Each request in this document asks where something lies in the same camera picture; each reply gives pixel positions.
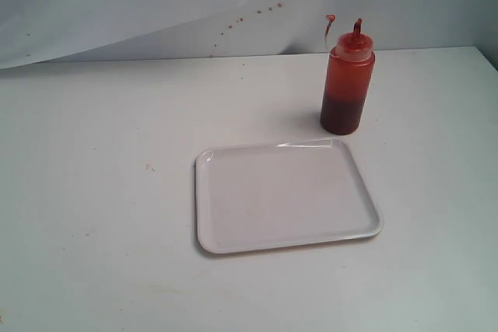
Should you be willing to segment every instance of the table surface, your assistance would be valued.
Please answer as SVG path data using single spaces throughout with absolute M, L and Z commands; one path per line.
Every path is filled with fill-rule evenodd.
M 194 161 L 323 138 L 325 54 L 0 71 L 0 332 L 498 330 L 498 74 L 379 51 L 347 136 L 374 239 L 213 257 Z

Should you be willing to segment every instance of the white tray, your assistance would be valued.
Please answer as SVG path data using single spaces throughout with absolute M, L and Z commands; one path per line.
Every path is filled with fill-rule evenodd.
M 198 239 L 212 253 L 377 235 L 380 212 L 337 138 L 211 149 L 196 160 Z

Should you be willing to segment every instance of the red squeeze bottle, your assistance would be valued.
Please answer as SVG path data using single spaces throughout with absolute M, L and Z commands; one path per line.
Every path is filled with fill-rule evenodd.
M 327 16 L 325 45 L 335 16 Z M 321 126 L 336 135 L 347 135 L 359 126 L 366 91 L 374 69 L 372 38 L 361 34 L 362 20 L 356 21 L 352 33 L 339 37 L 328 55 L 327 80 L 321 108 Z

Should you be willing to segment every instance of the tray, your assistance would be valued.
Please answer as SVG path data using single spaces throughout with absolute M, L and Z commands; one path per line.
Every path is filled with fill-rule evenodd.
M 211 253 L 367 238 L 384 224 L 338 138 L 210 149 L 195 165 L 198 239 Z

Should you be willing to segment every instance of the white wall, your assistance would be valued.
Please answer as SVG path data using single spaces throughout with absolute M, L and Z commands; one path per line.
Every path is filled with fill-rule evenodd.
M 332 27 L 332 39 L 349 31 L 356 17 L 361 16 L 364 31 L 372 36 L 376 49 L 477 44 L 498 64 L 497 3 L 497 0 L 254 0 L 222 15 L 58 61 L 321 52 L 324 16 L 334 13 L 338 18 Z

